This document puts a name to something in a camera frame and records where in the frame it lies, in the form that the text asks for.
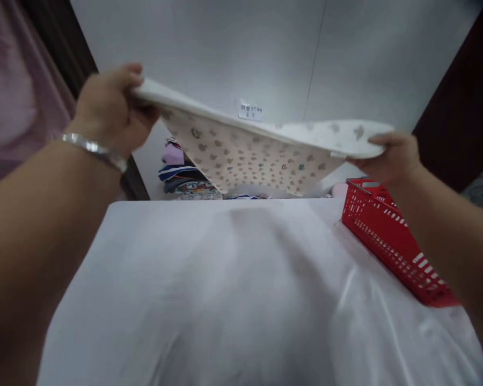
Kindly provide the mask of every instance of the right hand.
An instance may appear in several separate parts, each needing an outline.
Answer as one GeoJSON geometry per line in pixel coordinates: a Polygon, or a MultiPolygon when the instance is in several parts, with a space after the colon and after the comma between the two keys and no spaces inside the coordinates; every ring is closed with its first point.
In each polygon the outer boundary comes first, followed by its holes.
{"type": "Polygon", "coordinates": [[[385,152],[376,158],[348,161],[383,185],[408,177],[422,167],[417,140],[410,134],[392,131],[369,138],[369,142],[386,146],[385,152]]]}
{"type": "Polygon", "coordinates": [[[129,158],[146,141],[159,116],[155,107],[133,106],[129,92],[143,83],[141,72],[141,64],[130,63],[92,75],[80,92],[75,118],[67,131],[129,158]]]}

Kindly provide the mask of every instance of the silver bracelet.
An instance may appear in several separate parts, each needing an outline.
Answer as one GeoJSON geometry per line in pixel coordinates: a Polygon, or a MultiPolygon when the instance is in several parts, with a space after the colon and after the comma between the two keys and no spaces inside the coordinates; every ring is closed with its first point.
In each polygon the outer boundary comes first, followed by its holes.
{"type": "Polygon", "coordinates": [[[125,159],[120,157],[118,154],[115,154],[108,148],[100,146],[95,141],[91,141],[77,133],[63,134],[61,139],[64,142],[74,144],[75,146],[90,152],[95,157],[117,168],[119,171],[122,172],[122,174],[127,170],[127,162],[125,161],[125,159]]]}

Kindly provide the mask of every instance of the plastic basket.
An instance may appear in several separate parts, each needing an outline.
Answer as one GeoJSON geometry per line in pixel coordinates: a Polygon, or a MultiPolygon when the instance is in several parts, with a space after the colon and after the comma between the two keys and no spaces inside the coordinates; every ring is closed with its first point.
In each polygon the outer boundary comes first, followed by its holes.
{"type": "Polygon", "coordinates": [[[368,179],[347,179],[342,222],[408,288],[430,307],[458,305],[413,239],[388,190],[368,179]]]}

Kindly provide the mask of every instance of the paper label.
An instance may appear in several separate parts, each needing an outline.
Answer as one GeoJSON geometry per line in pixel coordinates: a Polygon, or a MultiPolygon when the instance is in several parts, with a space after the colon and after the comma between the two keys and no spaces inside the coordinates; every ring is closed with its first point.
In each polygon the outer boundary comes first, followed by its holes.
{"type": "Polygon", "coordinates": [[[238,116],[250,121],[263,121],[263,109],[258,105],[250,105],[245,100],[240,99],[238,103],[238,116]]]}

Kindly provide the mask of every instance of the pink cloth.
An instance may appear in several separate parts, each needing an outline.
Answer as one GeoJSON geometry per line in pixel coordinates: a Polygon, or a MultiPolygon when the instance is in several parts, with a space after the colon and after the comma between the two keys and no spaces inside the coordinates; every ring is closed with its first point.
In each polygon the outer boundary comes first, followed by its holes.
{"type": "Polygon", "coordinates": [[[184,153],[182,149],[169,143],[165,148],[165,162],[167,165],[184,165],[184,153]]]}
{"type": "Polygon", "coordinates": [[[24,10],[0,0],[0,161],[3,177],[69,123],[75,100],[24,10]]]}

